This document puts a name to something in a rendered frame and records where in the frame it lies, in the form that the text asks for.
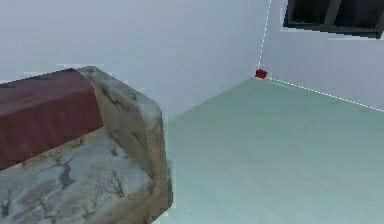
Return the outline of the patterned beige sofa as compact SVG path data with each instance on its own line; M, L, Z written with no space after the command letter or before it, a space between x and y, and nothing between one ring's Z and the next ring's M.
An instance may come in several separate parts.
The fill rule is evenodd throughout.
M94 67L103 126L0 170L0 224L152 224L173 202L162 111Z

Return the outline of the black framed window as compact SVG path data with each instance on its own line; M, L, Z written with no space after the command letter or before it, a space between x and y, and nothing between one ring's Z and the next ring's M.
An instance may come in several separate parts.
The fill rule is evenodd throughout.
M384 0L288 0L283 26L380 39Z

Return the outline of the dark red sofa cushion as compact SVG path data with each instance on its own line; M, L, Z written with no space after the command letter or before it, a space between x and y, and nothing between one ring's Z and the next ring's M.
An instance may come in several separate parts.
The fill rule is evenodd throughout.
M75 69L0 84L0 170L103 126L93 86Z

